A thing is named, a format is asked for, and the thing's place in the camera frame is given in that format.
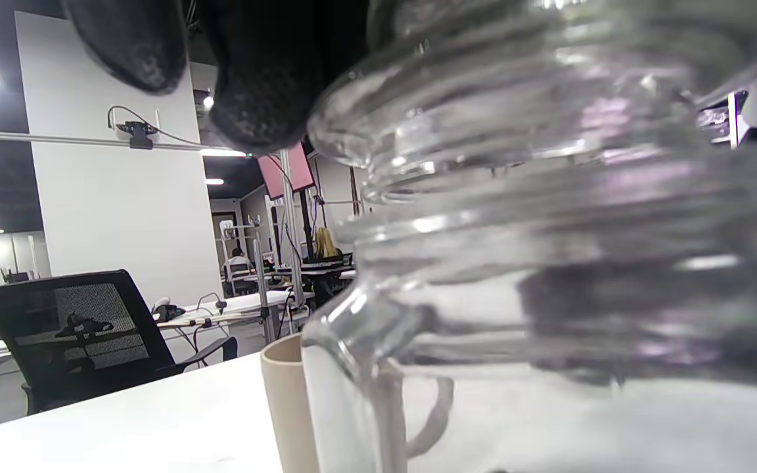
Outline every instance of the ceiling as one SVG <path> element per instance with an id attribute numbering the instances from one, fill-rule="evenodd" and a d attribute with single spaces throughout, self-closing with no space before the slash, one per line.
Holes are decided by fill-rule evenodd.
<path id="1" fill-rule="evenodd" d="M 0 131 L 27 133 L 28 120 L 13 24 L 15 10 L 58 18 L 62 17 L 62 12 L 58 0 L 0 0 Z M 193 36 L 190 56 L 195 62 L 212 63 L 211 52 L 202 35 Z M 196 101 L 202 101 L 204 95 L 195 95 Z M 220 145 L 214 133 L 205 126 L 205 117 L 201 123 L 204 125 L 202 143 Z M 207 177 L 225 180 L 222 186 L 208 186 L 210 198 L 241 198 L 262 185 L 261 171 L 252 159 L 205 158 L 204 167 Z M 30 143 L 0 141 L 0 229 L 36 231 L 42 227 Z"/>

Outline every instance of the pink monitor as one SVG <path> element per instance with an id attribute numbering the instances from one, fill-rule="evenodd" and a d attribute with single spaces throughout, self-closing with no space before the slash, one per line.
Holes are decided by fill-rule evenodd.
<path id="1" fill-rule="evenodd" d="M 280 198 L 285 192 L 282 187 L 282 171 L 279 170 L 277 164 L 281 166 L 282 163 L 279 162 L 279 156 L 272 156 L 276 156 L 276 162 L 270 156 L 259 158 L 259 168 L 262 169 L 268 195 L 271 198 Z M 297 146 L 288 150 L 288 161 L 291 166 L 291 187 L 294 188 L 294 192 L 315 185 L 315 178 L 309 169 L 309 160 L 306 158 L 302 143 L 297 143 Z"/>

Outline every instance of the white pillar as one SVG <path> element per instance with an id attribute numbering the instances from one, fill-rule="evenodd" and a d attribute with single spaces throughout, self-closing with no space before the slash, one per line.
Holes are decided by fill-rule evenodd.
<path id="1" fill-rule="evenodd" d="M 158 116 L 172 135 L 198 141 L 189 73 L 175 93 L 150 96 L 90 60 L 69 22 L 18 12 L 16 25 L 32 134 L 114 139 L 107 110 L 124 105 L 154 125 Z M 135 120 L 123 110 L 115 117 Z M 171 297 L 188 305 L 220 292 L 201 155 L 32 146 L 52 275 L 127 269 L 146 302 Z"/>

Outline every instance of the black office chair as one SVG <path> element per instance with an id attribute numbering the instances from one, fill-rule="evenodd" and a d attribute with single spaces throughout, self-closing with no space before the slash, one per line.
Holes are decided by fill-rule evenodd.
<path id="1" fill-rule="evenodd" d="M 175 363 L 138 288 L 124 270 L 16 282 L 0 287 L 0 336 L 26 383 L 28 414 L 180 374 L 222 338 Z"/>
<path id="2" fill-rule="evenodd" d="M 255 265 L 231 264 L 229 266 L 229 272 L 232 273 L 233 278 L 249 276 L 250 269 L 255 269 Z M 224 275 L 226 279 L 223 282 L 223 292 L 227 297 L 246 296 L 259 291 L 259 285 L 256 281 L 232 281 L 232 285 L 230 285 L 228 275 L 226 273 Z"/>

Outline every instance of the cable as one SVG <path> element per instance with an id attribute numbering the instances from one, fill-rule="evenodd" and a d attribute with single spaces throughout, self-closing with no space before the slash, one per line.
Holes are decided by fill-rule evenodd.
<path id="1" fill-rule="evenodd" d="M 204 294 L 204 295 L 203 295 L 203 296 L 201 297 L 201 299 L 198 299 L 198 306 L 197 306 L 197 307 L 195 308 L 195 311 L 199 311 L 199 309 L 200 309 L 200 303 L 201 303 L 201 302 L 202 302 L 202 301 L 203 301 L 204 299 L 206 299 L 206 298 L 207 298 L 208 296 L 215 296 L 215 297 L 217 297 L 217 298 L 218 298 L 218 302 L 221 302 L 220 296 L 218 296 L 218 294 L 217 294 L 217 293 L 211 292 L 211 293 L 208 293 L 208 294 Z M 210 311 L 209 309 L 206 309 L 206 311 L 207 311 L 208 313 L 210 313 L 210 314 L 212 313 L 212 311 Z"/>
<path id="2" fill-rule="evenodd" d="M 195 344 L 192 344 L 192 339 L 189 338 L 189 335 L 186 335 L 186 332 L 183 332 L 183 329 L 179 327 L 174 327 L 175 332 L 179 333 L 180 336 L 186 339 L 187 342 L 189 342 L 189 345 L 191 345 L 192 349 L 195 348 Z"/>
<path id="3" fill-rule="evenodd" d="M 227 330 L 224 330 L 220 323 L 216 323 L 216 326 L 221 329 L 223 332 L 223 335 L 229 336 L 229 333 L 227 333 Z"/>
<path id="4" fill-rule="evenodd" d="M 183 138 L 175 137 L 175 135 L 172 135 L 171 133 L 166 133 L 165 131 L 162 131 L 161 129 L 156 128 L 156 126 L 151 125 L 148 120 L 145 120 L 144 118 L 142 118 L 142 116 L 140 114 L 138 114 L 138 113 L 130 110 L 130 108 L 127 108 L 124 105 L 113 105 L 112 107 L 109 108 L 109 110 L 107 110 L 107 128 L 109 128 L 109 129 L 113 129 L 113 120 L 111 119 L 111 116 L 113 114 L 113 110 L 116 110 L 117 108 L 119 108 L 120 110 L 125 110 L 125 111 L 129 112 L 130 114 L 133 114 L 133 116 L 135 116 L 136 118 L 138 118 L 139 121 L 142 121 L 143 123 L 145 123 L 145 125 L 150 126 L 150 128 L 155 129 L 157 132 L 159 132 L 162 135 L 165 135 L 166 137 L 174 138 L 177 141 L 183 141 L 183 143 L 187 143 L 187 144 L 190 144 L 190 145 L 201 146 L 200 143 L 195 143 L 194 141 L 184 140 Z"/>
<path id="5" fill-rule="evenodd" d="M 202 325 L 198 325 L 198 328 L 195 329 L 195 333 L 192 334 L 192 340 L 195 341 L 195 353 L 200 353 L 200 350 L 198 350 L 198 331 L 202 329 Z"/>
<path id="6" fill-rule="evenodd" d="M 294 190 L 294 183 L 291 182 L 291 178 L 288 177 L 288 174 L 286 174 L 285 170 L 282 169 L 282 164 L 280 164 L 279 161 L 277 161 L 277 159 L 279 159 L 279 158 L 276 158 L 276 156 L 271 155 L 271 154 L 267 155 L 267 158 L 270 158 L 271 162 L 273 162 L 273 165 L 276 166 L 277 168 L 279 168 L 279 171 L 282 171 L 282 177 L 285 177 L 285 180 L 288 181 L 289 185 L 291 185 L 291 191 L 293 191 Z"/>
<path id="7" fill-rule="evenodd" d="M 285 307 L 285 311 L 290 312 L 290 309 L 288 308 L 288 299 L 291 299 L 291 297 L 294 296 L 294 287 L 291 286 L 288 288 L 288 294 L 285 296 L 285 304 L 283 307 Z M 282 326 L 285 325 L 285 312 L 282 313 L 282 319 L 279 321 L 279 329 L 276 331 L 276 339 L 279 340 L 279 337 L 282 335 Z"/>
<path id="8" fill-rule="evenodd" d="M 311 222 L 311 239 L 313 240 L 315 238 L 315 233 L 317 231 L 317 206 L 319 204 L 319 195 L 315 195 L 315 218 Z"/>

